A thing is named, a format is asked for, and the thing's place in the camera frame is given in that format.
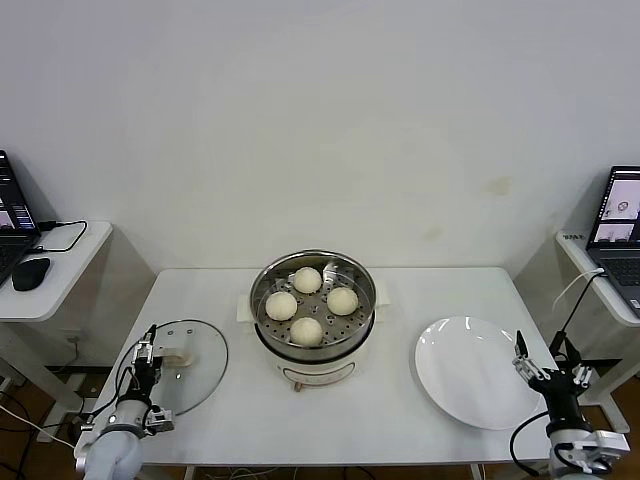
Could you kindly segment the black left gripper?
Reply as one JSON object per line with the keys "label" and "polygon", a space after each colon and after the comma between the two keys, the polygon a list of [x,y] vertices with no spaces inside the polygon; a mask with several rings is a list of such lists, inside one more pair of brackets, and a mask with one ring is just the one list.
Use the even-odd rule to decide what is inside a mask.
{"label": "black left gripper", "polygon": [[133,349],[134,377],[133,396],[145,403],[150,402],[151,392],[161,376],[161,360],[153,359],[153,344],[156,325],[152,324],[136,342]]}

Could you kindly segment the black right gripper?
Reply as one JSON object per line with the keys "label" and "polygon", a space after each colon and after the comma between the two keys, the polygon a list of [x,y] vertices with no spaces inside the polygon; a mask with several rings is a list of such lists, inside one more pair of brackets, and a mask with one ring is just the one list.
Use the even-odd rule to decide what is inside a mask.
{"label": "black right gripper", "polygon": [[567,367],[574,380],[565,372],[543,372],[528,355],[528,348],[522,332],[516,332],[515,358],[512,362],[518,375],[528,386],[542,395],[545,400],[550,425],[582,425],[578,396],[588,388],[593,373],[591,366],[583,362],[582,356],[573,343],[564,342]]}

